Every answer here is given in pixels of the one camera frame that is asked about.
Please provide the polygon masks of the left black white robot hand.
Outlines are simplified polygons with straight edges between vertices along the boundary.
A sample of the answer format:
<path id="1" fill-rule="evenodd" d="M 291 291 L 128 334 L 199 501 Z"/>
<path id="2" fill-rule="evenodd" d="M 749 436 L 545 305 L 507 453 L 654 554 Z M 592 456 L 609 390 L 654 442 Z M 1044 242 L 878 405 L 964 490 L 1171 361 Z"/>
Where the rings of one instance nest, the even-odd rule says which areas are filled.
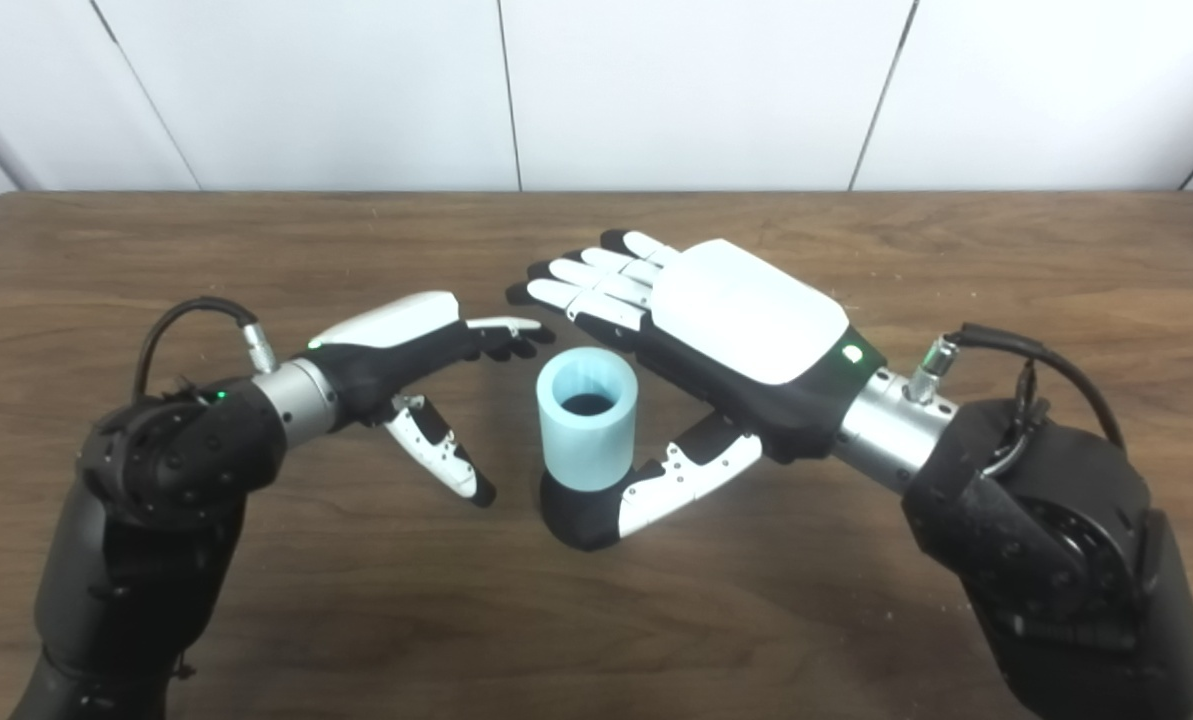
<path id="1" fill-rule="evenodd" d="M 299 359 L 317 370 L 334 396 L 330 432 L 384 428 L 432 477 L 486 509 L 496 488 L 474 465 L 433 401 L 409 395 L 407 387 L 482 356 L 495 364 L 528 359 L 555 339 L 545 324 L 520 316 L 464 319 L 455 293 L 424 291 L 319 333 Z"/>

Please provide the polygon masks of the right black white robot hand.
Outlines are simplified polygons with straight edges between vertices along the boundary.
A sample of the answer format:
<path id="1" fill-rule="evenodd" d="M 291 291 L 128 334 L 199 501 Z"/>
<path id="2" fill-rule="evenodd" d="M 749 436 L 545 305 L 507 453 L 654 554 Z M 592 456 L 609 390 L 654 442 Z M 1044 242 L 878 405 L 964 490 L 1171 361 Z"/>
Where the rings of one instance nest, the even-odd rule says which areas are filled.
<path id="1" fill-rule="evenodd" d="M 628 229 L 592 249 L 528 265 L 509 304 L 538 305 L 632 355 L 711 411 L 665 459 L 624 465 L 613 486 L 540 484 L 542 515 L 561 544 L 618 544 L 733 482 L 761 457 L 829 457 L 849 406 L 884 365 L 843 306 L 725 240 L 679 250 Z"/>

